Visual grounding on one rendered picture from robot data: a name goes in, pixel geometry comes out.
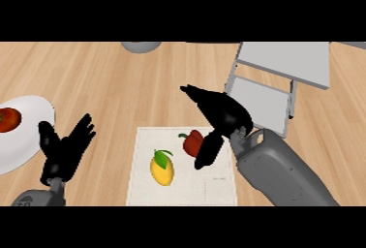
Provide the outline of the white placemat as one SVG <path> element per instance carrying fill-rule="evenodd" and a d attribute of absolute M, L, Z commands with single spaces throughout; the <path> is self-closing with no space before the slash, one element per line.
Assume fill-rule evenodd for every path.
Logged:
<path fill-rule="evenodd" d="M 128 206 L 234 206 L 237 204 L 231 147 L 224 141 L 210 166 L 194 169 L 194 158 L 182 150 L 179 134 L 197 130 L 204 136 L 210 127 L 138 127 L 128 179 Z M 173 176 L 160 186 L 150 173 L 156 150 L 168 150 Z"/>

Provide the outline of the white plate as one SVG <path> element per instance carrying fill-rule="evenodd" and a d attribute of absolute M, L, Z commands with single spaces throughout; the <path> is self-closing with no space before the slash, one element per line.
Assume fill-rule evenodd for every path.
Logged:
<path fill-rule="evenodd" d="M 0 105 L 16 109 L 21 115 L 20 125 L 7 133 L 0 133 L 0 174 L 18 168 L 39 150 L 38 123 L 54 124 L 55 112 L 51 103 L 39 96 L 27 95 Z"/>

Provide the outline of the grey bowl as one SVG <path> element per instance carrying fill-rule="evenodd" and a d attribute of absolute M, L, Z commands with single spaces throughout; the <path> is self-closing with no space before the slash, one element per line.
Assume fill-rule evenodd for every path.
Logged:
<path fill-rule="evenodd" d="M 139 54 L 153 51 L 159 47 L 160 42 L 122 42 L 120 45 L 126 51 Z"/>

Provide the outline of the yellow corn cob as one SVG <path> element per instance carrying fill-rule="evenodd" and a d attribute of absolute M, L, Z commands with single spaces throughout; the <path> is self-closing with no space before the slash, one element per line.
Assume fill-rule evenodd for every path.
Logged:
<path fill-rule="evenodd" d="M 173 177 L 170 156 L 172 153 L 168 150 L 156 150 L 150 162 L 151 177 L 160 186 L 168 186 Z"/>

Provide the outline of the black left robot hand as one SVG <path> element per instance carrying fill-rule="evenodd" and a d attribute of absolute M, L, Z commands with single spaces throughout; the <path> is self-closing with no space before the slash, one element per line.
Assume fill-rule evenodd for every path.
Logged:
<path fill-rule="evenodd" d="M 67 182 L 73 176 L 83 151 L 95 132 L 91 115 L 83 114 L 67 136 L 61 139 L 47 121 L 38 123 L 39 148 L 45 156 L 39 182 L 48 186 L 52 178 Z"/>

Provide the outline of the red bell pepper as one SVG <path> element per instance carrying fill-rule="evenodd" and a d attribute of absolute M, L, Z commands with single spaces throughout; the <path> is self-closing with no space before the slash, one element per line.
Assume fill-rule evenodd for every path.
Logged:
<path fill-rule="evenodd" d="M 182 141 L 182 150 L 191 156 L 197 157 L 197 153 L 200 150 L 200 146 L 203 143 L 203 136 L 197 130 L 193 130 L 188 135 L 179 134 L 179 138 L 184 139 Z"/>

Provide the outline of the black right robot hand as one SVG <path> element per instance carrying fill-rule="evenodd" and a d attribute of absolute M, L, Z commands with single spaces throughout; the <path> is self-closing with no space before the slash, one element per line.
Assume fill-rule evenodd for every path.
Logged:
<path fill-rule="evenodd" d="M 203 138 L 203 143 L 197 152 L 194 169 L 209 166 L 215 160 L 222 145 L 222 138 L 230 141 L 234 155 L 244 151 L 244 138 L 252 131 L 252 118 L 244 107 L 225 94 L 203 90 L 187 84 L 179 87 L 212 127 L 212 131 Z"/>

